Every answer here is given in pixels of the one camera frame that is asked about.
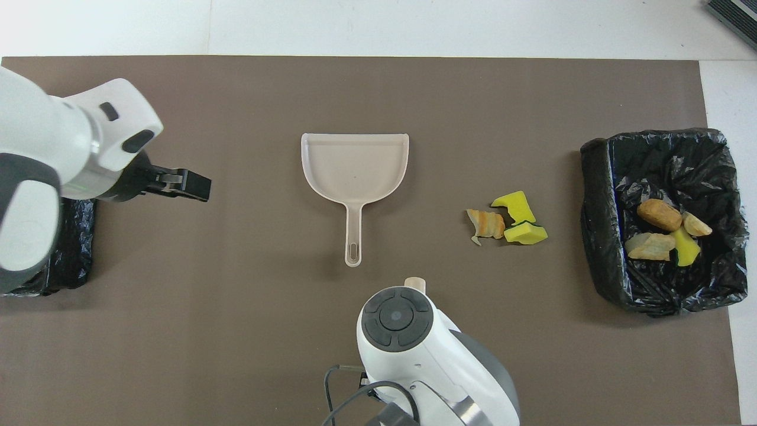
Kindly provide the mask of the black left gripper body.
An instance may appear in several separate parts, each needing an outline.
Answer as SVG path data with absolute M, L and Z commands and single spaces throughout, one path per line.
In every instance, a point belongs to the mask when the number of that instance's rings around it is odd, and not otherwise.
M 157 172 L 151 164 L 146 151 L 136 154 L 134 159 L 122 170 L 116 183 L 108 191 L 98 196 L 106 202 L 126 202 L 146 193 L 148 186 L 154 183 Z

